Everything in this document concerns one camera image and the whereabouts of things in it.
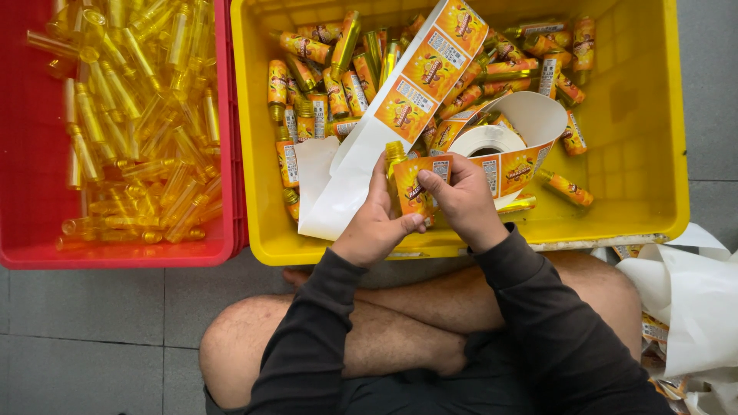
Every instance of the fingernail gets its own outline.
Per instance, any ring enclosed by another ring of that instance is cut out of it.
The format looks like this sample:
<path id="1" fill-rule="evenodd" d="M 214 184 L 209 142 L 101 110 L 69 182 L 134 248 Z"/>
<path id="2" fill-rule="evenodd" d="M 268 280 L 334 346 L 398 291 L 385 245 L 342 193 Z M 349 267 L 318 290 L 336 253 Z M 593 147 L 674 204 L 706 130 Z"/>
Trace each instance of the fingernail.
<path id="1" fill-rule="evenodd" d="M 425 218 L 424 218 L 424 217 L 423 217 L 423 215 L 421 215 L 420 213 L 413 213 L 413 223 L 414 223 L 414 224 L 415 224 L 416 226 L 418 226 L 418 225 L 420 225 L 421 223 L 423 223 L 423 221 L 424 221 L 424 220 L 425 220 Z"/>

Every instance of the crossed legs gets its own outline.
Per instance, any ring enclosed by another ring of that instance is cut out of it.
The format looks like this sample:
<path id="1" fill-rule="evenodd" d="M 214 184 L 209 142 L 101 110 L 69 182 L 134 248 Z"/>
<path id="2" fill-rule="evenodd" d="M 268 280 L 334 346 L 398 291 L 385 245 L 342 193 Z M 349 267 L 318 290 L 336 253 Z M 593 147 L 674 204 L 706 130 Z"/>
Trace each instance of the crossed legs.
<path id="1" fill-rule="evenodd" d="M 564 284 L 589 303 L 638 358 L 641 302 L 625 275 L 581 253 L 548 253 Z M 285 271 L 299 286 L 307 274 Z M 227 307 L 200 345 L 200 369 L 221 408 L 249 403 L 261 356 L 291 295 L 260 295 Z M 405 287 L 356 292 L 354 329 L 346 337 L 344 377 L 376 376 L 411 368 L 460 371 L 465 335 L 498 329 L 504 320 L 478 267 Z"/>

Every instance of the gray tile floor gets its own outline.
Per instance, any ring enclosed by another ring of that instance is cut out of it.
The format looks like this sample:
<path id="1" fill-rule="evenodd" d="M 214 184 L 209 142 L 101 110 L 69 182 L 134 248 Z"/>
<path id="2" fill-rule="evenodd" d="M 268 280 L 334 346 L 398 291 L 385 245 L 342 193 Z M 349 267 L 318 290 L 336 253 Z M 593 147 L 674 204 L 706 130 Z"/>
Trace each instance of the gray tile floor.
<path id="1" fill-rule="evenodd" d="M 738 58 L 729 51 L 738 3 L 679 7 L 692 221 L 736 250 Z M 465 261 L 383 264 L 366 284 L 408 283 Z M 289 291 L 280 270 L 248 250 L 217 268 L 0 270 L 0 415 L 202 414 L 196 348 L 207 324 L 236 300 Z"/>

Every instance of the black sleeve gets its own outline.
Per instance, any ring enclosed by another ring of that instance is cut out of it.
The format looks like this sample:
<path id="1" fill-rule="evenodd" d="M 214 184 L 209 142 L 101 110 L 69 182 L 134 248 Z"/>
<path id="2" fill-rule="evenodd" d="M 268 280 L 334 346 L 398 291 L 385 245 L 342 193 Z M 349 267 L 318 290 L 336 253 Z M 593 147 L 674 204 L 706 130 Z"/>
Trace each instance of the black sleeve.
<path id="1" fill-rule="evenodd" d="M 266 345 L 246 414 L 336 412 L 348 315 L 367 271 L 325 250 Z"/>
<path id="2" fill-rule="evenodd" d="M 545 413 L 673 415 L 615 332 L 514 224 L 506 227 L 510 236 L 475 259 L 527 357 Z"/>

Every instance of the bare foot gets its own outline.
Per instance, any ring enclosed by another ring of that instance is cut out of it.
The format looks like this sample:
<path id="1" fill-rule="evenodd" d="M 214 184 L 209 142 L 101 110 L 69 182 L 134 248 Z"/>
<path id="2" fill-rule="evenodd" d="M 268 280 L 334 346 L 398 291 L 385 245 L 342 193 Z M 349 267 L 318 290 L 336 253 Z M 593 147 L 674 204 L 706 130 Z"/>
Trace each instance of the bare foot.
<path id="1" fill-rule="evenodd" d="M 310 274 L 305 271 L 293 270 L 290 268 L 282 270 L 282 278 L 284 278 L 284 281 L 292 284 L 295 291 L 297 291 L 297 289 L 308 280 L 309 276 Z"/>

